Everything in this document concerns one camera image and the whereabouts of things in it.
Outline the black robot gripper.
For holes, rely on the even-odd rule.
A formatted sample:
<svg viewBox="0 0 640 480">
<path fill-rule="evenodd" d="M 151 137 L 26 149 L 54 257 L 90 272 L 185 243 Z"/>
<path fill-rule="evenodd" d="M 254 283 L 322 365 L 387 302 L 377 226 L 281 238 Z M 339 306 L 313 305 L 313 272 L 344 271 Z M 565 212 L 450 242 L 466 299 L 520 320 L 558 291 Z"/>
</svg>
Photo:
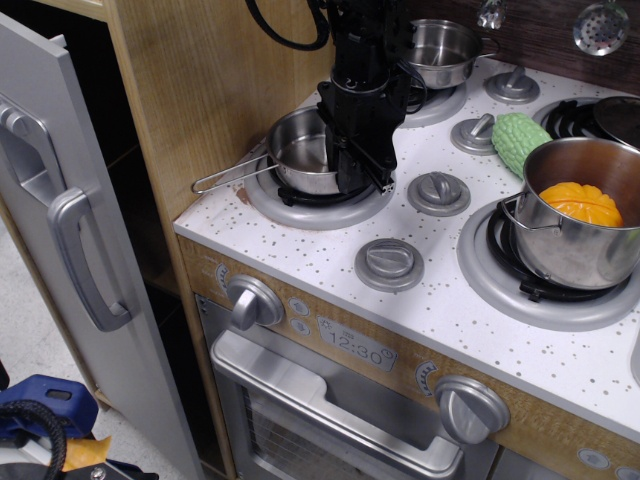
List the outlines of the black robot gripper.
<svg viewBox="0 0 640 480">
<path fill-rule="evenodd" d="M 393 135 L 405 120 L 410 88 L 408 74 L 393 74 L 375 91 L 350 91 L 331 80 L 318 84 L 328 166 L 339 193 L 371 185 L 380 193 L 392 188 L 397 167 Z"/>
</svg>

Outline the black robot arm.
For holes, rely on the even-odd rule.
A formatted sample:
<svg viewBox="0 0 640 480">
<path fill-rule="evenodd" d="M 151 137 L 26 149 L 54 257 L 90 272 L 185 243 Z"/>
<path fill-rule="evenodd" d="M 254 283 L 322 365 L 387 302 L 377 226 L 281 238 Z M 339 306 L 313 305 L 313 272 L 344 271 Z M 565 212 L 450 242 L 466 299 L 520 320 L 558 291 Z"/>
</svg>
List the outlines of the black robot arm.
<svg viewBox="0 0 640 480">
<path fill-rule="evenodd" d="M 327 13 L 335 59 L 330 80 L 318 85 L 318 112 L 328 167 L 342 194 L 369 186 L 386 192 L 411 88 L 403 61 L 413 27 L 402 1 L 329 1 Z"/>
</svg>

